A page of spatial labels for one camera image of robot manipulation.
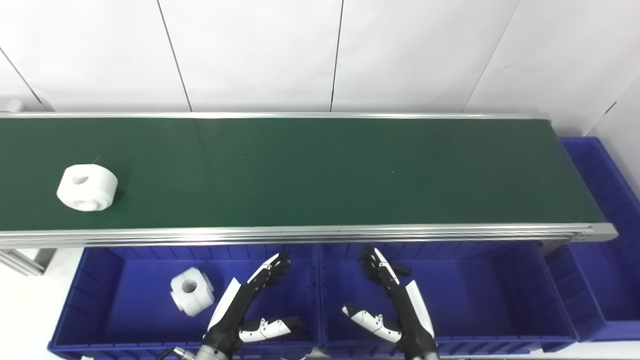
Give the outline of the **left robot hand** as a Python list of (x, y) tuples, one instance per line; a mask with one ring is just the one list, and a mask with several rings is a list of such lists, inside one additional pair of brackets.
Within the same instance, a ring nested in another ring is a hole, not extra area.
[(231, 360), (245, 343), (283, 337), (302, 326), (298, 316), (246, 321), (250, 305), (267, 286), (279, 284), (290, 269), (290, 253), (281, 251), (265, 260), (250, 278), (233, 278), (216, 306), (195, 355), (197, 360)]

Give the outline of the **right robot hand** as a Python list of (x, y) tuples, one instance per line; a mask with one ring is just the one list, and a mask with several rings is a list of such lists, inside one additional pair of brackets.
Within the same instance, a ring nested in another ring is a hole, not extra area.
[(418, 284), (412, 280), (403, 285), (399, 280), (410, 276), (411, 269), (388, 260), (370, 244), (364, 246), (360, 259), (366, 278), (382, 286), (397, 317), (375, 315), (352, 302), (342, 306), (342, 313), (369, 333), (395, 344), (406, 360), (439, 360), (434, 326)]

